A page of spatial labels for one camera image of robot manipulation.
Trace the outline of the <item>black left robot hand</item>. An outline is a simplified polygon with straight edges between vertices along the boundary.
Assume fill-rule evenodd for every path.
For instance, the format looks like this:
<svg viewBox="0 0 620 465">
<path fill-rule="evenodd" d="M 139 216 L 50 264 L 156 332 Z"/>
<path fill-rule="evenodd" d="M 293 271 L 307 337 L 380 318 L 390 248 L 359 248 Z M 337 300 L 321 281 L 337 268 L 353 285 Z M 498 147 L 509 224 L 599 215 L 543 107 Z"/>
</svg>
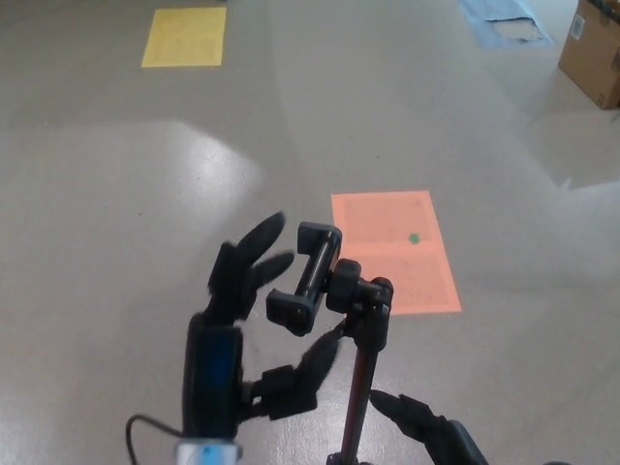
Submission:
<svg viewBox="0 0 620 465">
<path fill-rule="evenodd" d="M 256 382 L 243 380 L 243 333 L 236 322 L 248 319 L 259 288 L 293 263 L 291 251 L 263 257 L 285 223 L 283 213 L 274 213 L 238 243 L 220 248 L 207 283 L 208 306 L 188 326 L 182 389 L 186 437 L 231 440 L 248 419 L 284 419 L 318 406 L 317 393 L 340 348 L 334 330 L 321 336 L 298 366 L 265 371 Z"/>
</svg>

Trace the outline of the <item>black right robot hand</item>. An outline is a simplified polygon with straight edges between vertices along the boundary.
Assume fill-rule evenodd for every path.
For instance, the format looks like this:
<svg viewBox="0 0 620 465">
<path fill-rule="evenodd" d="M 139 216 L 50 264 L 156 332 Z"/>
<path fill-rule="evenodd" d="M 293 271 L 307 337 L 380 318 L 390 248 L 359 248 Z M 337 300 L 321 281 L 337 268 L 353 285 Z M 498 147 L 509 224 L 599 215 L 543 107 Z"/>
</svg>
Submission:
<svg viewBox="0 0 620 465">
<path fill-rule="evenodd" d="M 436 416 L 430 407 L 404 394 L 372 389 L 369 400 L 407 437 L 423 444 L 434 464 L 484 464 L 488 461 L 462 423 Z"/>
</svg>

